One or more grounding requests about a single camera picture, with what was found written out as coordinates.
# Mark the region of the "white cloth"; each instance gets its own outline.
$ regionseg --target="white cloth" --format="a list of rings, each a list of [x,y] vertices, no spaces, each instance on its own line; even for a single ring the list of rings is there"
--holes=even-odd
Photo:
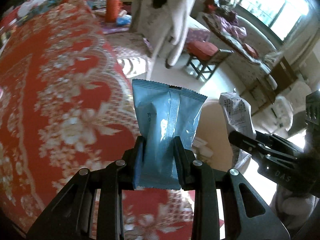
[[[195,0],[167,0],[161,8],[154,9],[153,0],[134,0],[131,31],[143,34],[154,53],[159,52],[166,39],[173,46],[167,62],[175,65],[188,34],[188,16],[194,2]]]
[[[46,0],[28,0],[24,2],[18,9],[17,15],[19,18],[26,16],[34,7],[39,6],[44,3]]]

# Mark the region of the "wooden stool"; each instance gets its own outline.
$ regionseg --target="wooden stool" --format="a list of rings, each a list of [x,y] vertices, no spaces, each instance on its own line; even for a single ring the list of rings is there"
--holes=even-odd
[[[199,79],[202,76],[205,82],[212,77],[219,65],[233,53],[232,50],[218,49],[212,43],[204,41],[192,41],[188,43],[187,50],[190,58],[186,67],[191,65],[198,74],[196,79]],[[199,61],[197,67],[192,63],[193,59]],[[205,78],[203,75],[204,73],[210,73],[209,77]]]

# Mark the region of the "blue package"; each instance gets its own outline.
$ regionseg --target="blue package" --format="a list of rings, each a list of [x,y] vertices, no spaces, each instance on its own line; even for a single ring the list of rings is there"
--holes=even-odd
[[[180,189],[173,158],[173,138],[191,149],[206,96],[194,91],[142,79],[132,80],[134,108],[147,144],[138,185]]]
[[[116,24],[117,26],[124,26],[124,25],[129,25],[131,23],[131,17],[130,15],[125,15],[124,17],[117,18]]]

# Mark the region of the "red thermos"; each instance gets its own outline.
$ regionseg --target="red thermos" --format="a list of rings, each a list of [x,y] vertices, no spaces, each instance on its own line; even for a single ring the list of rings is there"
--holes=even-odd
[[[107,0],[105,22],[115,23],[121,10],[122,2],[120,0]]]

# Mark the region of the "bed sheet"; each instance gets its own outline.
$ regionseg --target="bed sheet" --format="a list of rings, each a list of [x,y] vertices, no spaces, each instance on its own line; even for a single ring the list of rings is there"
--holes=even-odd
[[[83,1],[27,21],[0,58],[0,207],[25,231],[80,168],[106,167],[139,134],[130,85]],[[192,203],[183,191],[124,192],[126,238],[189,239]]]

